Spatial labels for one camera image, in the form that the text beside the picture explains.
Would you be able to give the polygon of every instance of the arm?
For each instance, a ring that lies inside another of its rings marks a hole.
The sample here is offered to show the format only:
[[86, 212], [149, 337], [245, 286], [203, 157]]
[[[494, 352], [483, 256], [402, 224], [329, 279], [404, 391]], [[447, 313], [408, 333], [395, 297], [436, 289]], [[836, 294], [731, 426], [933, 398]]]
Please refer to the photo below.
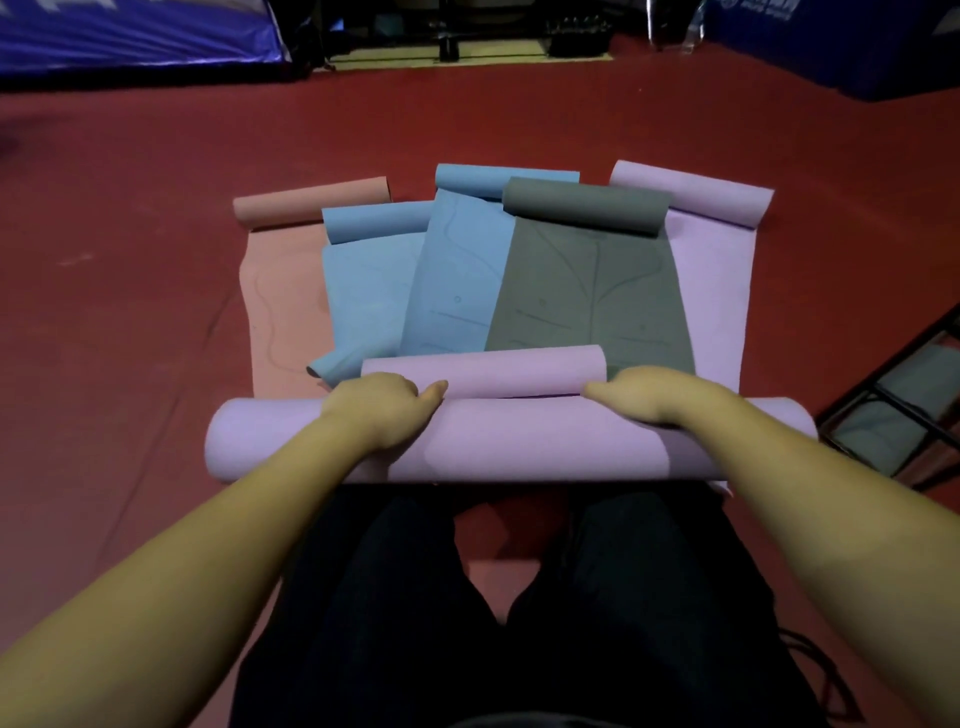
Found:
[[284, 560], [366, 455], [415, 434], [444, 383], [341, 384], [257, 470], [108, 571], [0, 657], [4, 728], [186, 724], [236, 659]]
[[625, 370], [585, 396], [691, 432], [836, 629], [929, 719], [960, 724], [960, 517], [694, 376]]

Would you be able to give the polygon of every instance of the dark trousers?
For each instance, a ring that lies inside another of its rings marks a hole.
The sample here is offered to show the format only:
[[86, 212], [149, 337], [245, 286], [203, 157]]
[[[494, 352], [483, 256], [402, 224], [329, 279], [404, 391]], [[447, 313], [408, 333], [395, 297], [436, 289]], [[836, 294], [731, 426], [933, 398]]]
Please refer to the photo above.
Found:
[[436, 489], [341, 489], [240, 668], [231, 728], [448, 726], [544, 711], [627, 726], [825, 726], [773, 595], [704, 483], [574, 491], [496, 623]]

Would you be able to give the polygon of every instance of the person's right arm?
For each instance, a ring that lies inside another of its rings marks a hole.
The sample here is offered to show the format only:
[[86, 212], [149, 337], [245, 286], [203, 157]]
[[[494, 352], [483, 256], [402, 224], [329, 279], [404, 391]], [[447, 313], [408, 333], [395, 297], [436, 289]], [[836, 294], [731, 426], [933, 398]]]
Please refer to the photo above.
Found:
[[960, 516], [695, 376], [638, 367], [584, 395], [692, 433], [837, 631], [931, 721], [960, 725]]

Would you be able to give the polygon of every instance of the red floor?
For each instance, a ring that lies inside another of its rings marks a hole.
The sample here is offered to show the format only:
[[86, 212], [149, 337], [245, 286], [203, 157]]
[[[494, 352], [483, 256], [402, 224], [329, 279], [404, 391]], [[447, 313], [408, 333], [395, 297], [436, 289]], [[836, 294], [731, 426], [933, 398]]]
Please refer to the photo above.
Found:
[[[385, 174], [420, 199], [439, 161], [605, 182], [618, 158], [775, 187], [742, 390], [813, 411], [960, 298], [960, 90], [868, 105], [719, 48], [620, 45], [610, 63], [0, 100], [0, 648], [216, 492], [206, 424], [251, 390], [234, 196]], [[913, 724], [730, 512], [871, 725]]]

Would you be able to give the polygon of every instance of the person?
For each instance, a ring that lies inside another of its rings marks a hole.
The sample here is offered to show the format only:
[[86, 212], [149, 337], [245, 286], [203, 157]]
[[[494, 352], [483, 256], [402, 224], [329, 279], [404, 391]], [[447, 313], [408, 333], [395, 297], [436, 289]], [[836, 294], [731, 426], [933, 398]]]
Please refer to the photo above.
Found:
[[[187, 724], [281, 572], [237, 728], [825, 724], [705, 484], [571, 488], [569, 531], [502, 627], [464, 576], [443, 488], [334, 495], [444, 390], [338, 386], [273, 457], [0, 658], [0, 726]], [[641, 367], [584, 394], [690, 431], [833, 626], [932, 723], [960, 725], [960, 517], [693, 376]]]

